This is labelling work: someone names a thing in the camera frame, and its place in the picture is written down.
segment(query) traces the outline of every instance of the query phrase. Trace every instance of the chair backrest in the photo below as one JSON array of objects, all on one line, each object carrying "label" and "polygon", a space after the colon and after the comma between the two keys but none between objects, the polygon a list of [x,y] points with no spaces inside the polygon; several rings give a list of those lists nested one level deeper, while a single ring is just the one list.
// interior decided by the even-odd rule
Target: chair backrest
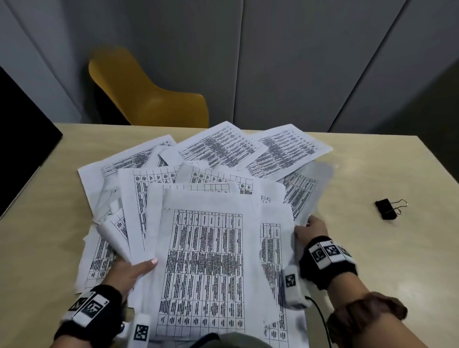
[{"label": "chair backrest", "polygon": [[132,122],[138,105],[142,105],[155,86],[129,51],[122,47],[104,48],[94,52],[89,73],[126,119]]}]

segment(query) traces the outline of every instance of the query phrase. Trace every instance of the black binder clip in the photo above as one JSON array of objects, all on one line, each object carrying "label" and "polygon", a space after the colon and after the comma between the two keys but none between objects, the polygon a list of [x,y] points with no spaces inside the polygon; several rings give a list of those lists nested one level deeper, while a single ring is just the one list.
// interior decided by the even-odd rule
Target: black binder clip
[{"label": "black binder clip", "polygon": [[[405,205],[400,205],[395,208],[392,207],[393,204],[400,203],[401,201],[405,202]],[[394,220],[397,218],[397,215],[402,215],[400,208],[407,207],[408,202],[404,199],[396,202],[389,202],[389,200],[385,198],[382,201],[376,201],[375,205],[378,208],[383,220]]]}]

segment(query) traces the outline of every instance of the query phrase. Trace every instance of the wooden table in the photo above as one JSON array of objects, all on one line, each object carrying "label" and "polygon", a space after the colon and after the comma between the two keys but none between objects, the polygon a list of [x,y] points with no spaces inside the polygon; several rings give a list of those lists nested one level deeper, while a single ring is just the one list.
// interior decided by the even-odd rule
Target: wooden table
[{"label": "wooden table", "polygon": [[[200,129],[59,124],[64,137],[0,220],[0,348],[48,347],[74,300],[73,284],[91,212],[77,168],[171,134]],[[406,324],[430,347],[459,342],[459,185],[413,136],[311,133],[336,166],[318,212],[375,291],[408,307]],[[409,206],[383,221],[373,202]],[[323,292],[313,292],[323,297]],[[321,301],[327,311],[327,300]],[[315,309],[310,346],[326,347]]]}]

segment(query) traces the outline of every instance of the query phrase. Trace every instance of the wire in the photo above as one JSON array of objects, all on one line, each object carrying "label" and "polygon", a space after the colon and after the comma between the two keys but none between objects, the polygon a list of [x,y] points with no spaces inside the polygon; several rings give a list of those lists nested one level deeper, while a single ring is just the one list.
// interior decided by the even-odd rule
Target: wire
[{"label": "wire", "polygon": [[310,298],[309,296],[305,296],[304,298],[309,300],[309,301],[311,301],[316,306],[316,308],[317,308],[317,310],[318,310],[318,312],[320,314],[320,317],[322,318],[322,323],[324,324],[325,333],[327,334],[328,346],[331,348],[330,333],[328,332],[328,327],[327,327],[327,323],[325,322],[324,315],[320,311],[320,308],[319,308],[318,304],[312,298]]}]

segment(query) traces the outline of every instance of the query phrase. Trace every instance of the stack of papers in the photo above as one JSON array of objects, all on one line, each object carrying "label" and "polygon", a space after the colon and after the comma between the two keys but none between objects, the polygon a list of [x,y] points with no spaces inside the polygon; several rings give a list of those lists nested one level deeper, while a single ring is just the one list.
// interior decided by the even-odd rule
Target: stack of papers
[{"label": "stack of papers", "polygon": [[240,332],[307,343],[304,312],[283,305],[281,270],[294,260],[294,225],[333,175],[314,159],[331,150],[291,124],[246,135],[223,122],[80,168],[94,217],[76,292],[100,284],[117,255],[158,258],[128,297],[150,315],[151,340]]}]

